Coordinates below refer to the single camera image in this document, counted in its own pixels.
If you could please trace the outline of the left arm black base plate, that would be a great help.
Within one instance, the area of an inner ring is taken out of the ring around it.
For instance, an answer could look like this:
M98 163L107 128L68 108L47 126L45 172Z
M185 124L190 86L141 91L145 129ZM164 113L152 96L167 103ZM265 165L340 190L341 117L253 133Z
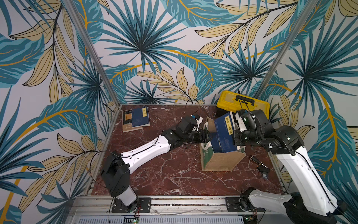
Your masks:
M139 197L128 206L116 197L112 205L112 213L150 213L151 204L151 197Z

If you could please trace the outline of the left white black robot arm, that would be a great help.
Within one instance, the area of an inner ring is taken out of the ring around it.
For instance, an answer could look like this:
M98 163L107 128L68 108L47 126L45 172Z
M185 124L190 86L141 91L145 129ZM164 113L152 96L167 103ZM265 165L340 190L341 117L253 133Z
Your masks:
M104 161L100 176L111 197L119 200L127 210L137 208L139 198L130 186L130 175L150 160L166 154L183 144L202 144L212 140L208 130L199 129L203 118L185 116L158 137L136 149L117 154L112 152Z

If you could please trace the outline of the green beige canvas bag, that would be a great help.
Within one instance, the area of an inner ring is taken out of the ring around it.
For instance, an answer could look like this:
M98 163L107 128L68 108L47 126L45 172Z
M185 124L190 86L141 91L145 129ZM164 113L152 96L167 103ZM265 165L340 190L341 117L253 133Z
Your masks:
M245 146L234 146L235 150L224 152L221 146L214 120L207 117L203 129L208 130L213 138L208 143L200 144L202 171L233 171L237 164L246 156Z

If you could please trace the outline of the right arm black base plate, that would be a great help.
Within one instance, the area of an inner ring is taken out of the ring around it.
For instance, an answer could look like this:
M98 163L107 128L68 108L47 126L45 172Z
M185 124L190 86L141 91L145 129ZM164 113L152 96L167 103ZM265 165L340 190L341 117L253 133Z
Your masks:
M246 197L226 197L226 208L228 212L263 212L264 208L254 207Z

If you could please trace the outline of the blue book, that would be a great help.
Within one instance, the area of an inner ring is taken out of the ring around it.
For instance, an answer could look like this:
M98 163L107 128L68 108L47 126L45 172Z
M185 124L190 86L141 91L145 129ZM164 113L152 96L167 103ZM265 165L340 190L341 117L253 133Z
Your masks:
M237 151L234 144L235 122L232 112L228 112L214 120L216 131L210 141L214 153L228 153Z
M150 126L148 107L132 109L132 126L145 127Z

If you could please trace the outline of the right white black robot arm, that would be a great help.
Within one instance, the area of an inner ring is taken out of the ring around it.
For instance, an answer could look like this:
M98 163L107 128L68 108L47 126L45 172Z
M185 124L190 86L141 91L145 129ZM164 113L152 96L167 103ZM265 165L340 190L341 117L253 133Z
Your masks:
M295 183L293 194L273 194L250 187L241 194L238 206L243 211L263 208L286 215L295 224L335 224L336 216L348 208L328 190L311 162L304 141L290 126L273 128L262 110L240 110L234 121L237 146L261 146L276 155Z

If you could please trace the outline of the brown cover book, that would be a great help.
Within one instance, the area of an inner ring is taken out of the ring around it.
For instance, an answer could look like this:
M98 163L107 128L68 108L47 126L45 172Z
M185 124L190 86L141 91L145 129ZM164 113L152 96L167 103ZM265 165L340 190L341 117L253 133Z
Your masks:
M122 112L122 118L123 118L122 119L122 121L123 121L123 125L122 125L123 133L143 129L142 127L133 127L132 126L132 110L123 111Z

